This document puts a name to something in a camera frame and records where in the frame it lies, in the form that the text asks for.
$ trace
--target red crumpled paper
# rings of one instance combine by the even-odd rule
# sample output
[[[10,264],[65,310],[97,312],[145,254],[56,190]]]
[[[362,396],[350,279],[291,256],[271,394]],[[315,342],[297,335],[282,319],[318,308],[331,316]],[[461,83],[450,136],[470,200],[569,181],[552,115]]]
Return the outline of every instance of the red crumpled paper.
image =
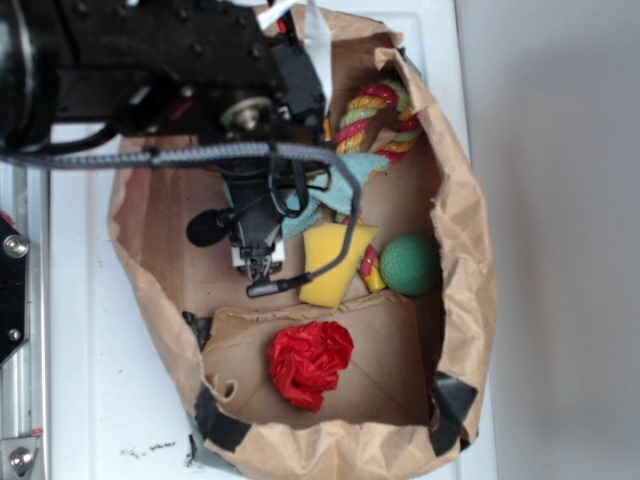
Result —
[[[293,405],[316,413],[323,392],[338,387],[338,371],[351,360],[353,340],[337,322],[311,322],[278,332],[269,346],[269,373]]]

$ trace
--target paper bag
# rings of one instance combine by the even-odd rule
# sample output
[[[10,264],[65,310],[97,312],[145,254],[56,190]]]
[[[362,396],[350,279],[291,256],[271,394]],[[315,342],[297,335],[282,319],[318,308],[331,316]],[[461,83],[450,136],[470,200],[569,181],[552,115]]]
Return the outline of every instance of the paper bag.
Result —
[[[301,9],[295,14],[302,25]],[[334,132],[364,85],[396,72],[410,92],[425,134],[400,163],[369,180],[362,217],[380,227],[373,242],[379,251],[403,234],[438,242],[442,281],[434,290],[411,300],[389,290],[369,294],[356,277],[336,309],[300,304],[296,291],[248,299],[248,280],[231,266],[228,243],[199,249],[185,235],[195,215],[228,206],[220,175],[205,169],[119,172],[109,228],[207,448],[255,479],[411,478],[455,459],[478,435],[496,304],[486,207],[437,101],[396,49],[400,37],[378,22],[325,15],[334,42]],[[393,125],[381,116],[368,145]],[[193,142],[154,140],[159,148]],[[285,247],[276,279],[304,270],[301,238]],[[201,352],[185,318],[207,317],[213,322]],[[279,330],[312,320],[339,322],[355,345],[317,414],[279,396],[266,356]]]

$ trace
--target gray wall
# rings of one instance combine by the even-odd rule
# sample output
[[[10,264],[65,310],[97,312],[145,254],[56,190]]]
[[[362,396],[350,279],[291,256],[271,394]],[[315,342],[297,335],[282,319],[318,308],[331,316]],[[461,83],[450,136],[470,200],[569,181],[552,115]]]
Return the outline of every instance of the gray wall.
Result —
[[[640,478],[640,2],[458,0],[502,480]]]

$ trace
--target green ball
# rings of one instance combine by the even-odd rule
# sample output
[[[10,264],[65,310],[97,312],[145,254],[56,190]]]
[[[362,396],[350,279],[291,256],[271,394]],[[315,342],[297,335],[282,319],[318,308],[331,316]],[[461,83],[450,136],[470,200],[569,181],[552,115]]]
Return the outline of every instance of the green ball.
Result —
[[[380,273],[398,293],[408,297],[427,293],[442,277],[438,246],[420,235],[398,237],[382,251]]]

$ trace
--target teal cloth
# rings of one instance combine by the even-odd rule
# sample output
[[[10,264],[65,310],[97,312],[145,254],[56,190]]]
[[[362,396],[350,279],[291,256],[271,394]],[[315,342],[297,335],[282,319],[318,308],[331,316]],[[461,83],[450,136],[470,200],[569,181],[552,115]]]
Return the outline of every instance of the teal cloth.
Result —
[[[341,155],[340,158],[356,177],[361,188],[364,187],[364,184],[373,172],[383,170],[389,163],[386,158],[373,153],[346,153]],[[324,192],[309,189],[309,205],[305,211],[302,212],[298,218],[285,219],[282,224],[282,232],[285,240],[299,235],[316,223],[322,216],[320,212],[317,212],[321,204],[326,205],[338,213],[345,215],[351,213],[352,191],[349,183],[338,173],[335,167],[331,167],[330,172],[331,184],[329,188]],[[329,176],[324,174],[314,178],[309,182],[309,185],[326,188],[328,183]],[[287,201],[287,206],[291,209],[299,209],[300,201],[298,197],[292,195]]]

